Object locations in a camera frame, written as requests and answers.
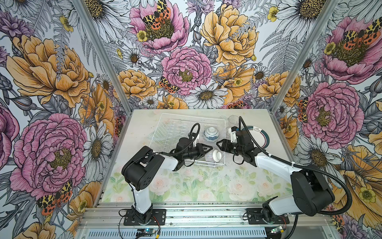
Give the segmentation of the white wire dish rack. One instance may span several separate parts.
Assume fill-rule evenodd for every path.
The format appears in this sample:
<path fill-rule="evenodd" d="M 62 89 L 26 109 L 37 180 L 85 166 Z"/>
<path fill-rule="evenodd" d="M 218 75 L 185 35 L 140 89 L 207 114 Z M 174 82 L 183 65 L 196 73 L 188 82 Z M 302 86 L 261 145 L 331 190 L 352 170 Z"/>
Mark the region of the white wire dish rack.
<path fill-rule="evenodd" d="M 205 129 L 210 126 L 216 127 L 219 130 L 220 136 L 216 141 L 208 141 L 204 137 Z M 225 139 L 225 127 L 226 121 L 224 119 L 162 114 L 157 124 L 157 128 L 153 133 L 149 147 L 155 152 L 169 153 L 176 147 L 180 138 L 190 138 L 192 137 L 192 133 L 199 133 L 200 139 L 198 140 L 198 143 L 212 146 L 213 150 L 219 150 L 216 143 L 222 139 Z M 220 152 L 222 153 L 221 162 L 207 162 L 204 156 L 197 159 L 194 165 L 210 167 L 225 165 L 225 153 L 222 151 Z"/>

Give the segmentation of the striped brown white bowl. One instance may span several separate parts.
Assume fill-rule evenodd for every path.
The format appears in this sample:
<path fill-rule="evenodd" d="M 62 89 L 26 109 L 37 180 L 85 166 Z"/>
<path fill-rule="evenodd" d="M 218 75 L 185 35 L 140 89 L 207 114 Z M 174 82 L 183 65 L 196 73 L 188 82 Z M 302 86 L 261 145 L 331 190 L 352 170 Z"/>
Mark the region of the striped brown white bowl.
<path fill-rule="evenodd" d="M 205 155 L 205 159 L 207 162 L 219 163 L 222 160 L 222 153 L 219 150 L 214 149 Z"/>

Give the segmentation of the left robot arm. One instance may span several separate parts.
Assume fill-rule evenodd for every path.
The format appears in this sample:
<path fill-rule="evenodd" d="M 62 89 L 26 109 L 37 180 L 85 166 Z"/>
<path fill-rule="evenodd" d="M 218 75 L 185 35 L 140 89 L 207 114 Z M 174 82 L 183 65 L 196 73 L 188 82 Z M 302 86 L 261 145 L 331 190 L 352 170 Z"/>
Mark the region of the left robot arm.
<path fill-rule="evenodd" d="M 126 212 L 124 225 L 148 225 L 159 214 L 153 211 L 149 185 L 161 170 L 178 171 L 191 160 L 192 166 L 199 158 L 213 150 L 212 146 L 196 143 L 195 138 L 182 137 L 169 153 L 155 152 L 143 146 L 122 168 L 121 174 L 129 184 L 134 203 Z"/>

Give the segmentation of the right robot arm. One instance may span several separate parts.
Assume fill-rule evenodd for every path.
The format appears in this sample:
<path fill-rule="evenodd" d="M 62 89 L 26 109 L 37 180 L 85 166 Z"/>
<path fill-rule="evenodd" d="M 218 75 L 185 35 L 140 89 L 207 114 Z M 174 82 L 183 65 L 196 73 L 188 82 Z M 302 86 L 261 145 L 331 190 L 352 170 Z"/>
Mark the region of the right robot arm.
<path fill-rule="evenodd" d="M 332 190 L 317 168 L 301 169 L 292 163 L 274 159 L 271 154 L 265 154 L 256 147 L 245 130 L 236 130 L 232 137 L 236 139 L 222 139 L 216 145 L 220 150 L 241 156 L 244 162 L 267 170 L 291 184 L 290 196 L 274 197 L 263 203 L 260 214 L 263 221 L 271 223 L 285 214 L 314 216 L 334 201 Z"/>

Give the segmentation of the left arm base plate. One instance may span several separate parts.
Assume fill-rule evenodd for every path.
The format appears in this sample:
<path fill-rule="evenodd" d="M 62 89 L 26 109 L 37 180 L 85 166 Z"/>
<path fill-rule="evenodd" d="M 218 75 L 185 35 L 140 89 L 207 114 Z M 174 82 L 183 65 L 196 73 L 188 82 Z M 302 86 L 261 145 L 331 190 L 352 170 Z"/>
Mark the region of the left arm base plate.
<path fill-rule="evenodd" d="M 166 209 L 149 209 L 141 214 L 134 208 L 128 209 L 124 214 L 124 226 L 164 226 L 166 221 Z"/>

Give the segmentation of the white blue floral bowl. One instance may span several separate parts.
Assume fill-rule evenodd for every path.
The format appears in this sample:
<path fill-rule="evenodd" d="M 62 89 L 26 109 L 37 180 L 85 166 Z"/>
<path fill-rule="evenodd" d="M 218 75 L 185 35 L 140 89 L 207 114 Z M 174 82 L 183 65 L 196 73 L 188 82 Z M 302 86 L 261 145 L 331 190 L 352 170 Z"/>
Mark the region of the white blue floral bowl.
<path fill-rule="evenodd" d="M 204 131 L 204 137 L 208 141 L 216 141 L 220 136 L 219 130 L 216 127 L 207 127 Z"/>

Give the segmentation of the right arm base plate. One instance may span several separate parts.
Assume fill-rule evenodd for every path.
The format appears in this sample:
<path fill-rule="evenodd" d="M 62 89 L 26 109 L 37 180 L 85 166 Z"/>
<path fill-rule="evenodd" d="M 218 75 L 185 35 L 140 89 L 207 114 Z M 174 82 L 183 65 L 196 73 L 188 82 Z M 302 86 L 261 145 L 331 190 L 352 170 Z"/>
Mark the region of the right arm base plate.
<path fill-rule="evenodd" d="M 248 221 L 250 225 L 287 225 L 290 223 L 286 214 L 276 216 L 271 212 L 264 212 L 261 208 L 247 208 L 242 219 Z"/>

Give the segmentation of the clear glass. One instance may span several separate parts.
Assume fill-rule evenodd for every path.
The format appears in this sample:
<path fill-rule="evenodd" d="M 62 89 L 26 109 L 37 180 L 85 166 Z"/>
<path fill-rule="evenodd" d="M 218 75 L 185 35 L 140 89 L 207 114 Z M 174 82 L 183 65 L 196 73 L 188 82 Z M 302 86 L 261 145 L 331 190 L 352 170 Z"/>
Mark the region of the clear glass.
<path fill-rule="evenodd" d="M 239 124 L 239 117 L 236 116 L 236 115 L 231 115 L 228 117 L 228 121 L 232 124 L 232 125 L 238 125 Z"/>
<path fill-rule="evenodd" d="M 227 127 L 226 130 L 225 130 L 226 138 L 229 139 L 229 140 L 231 140 L 231 133 L 232 133 L 232 127 L 229 126 L 229 127 Z"/>

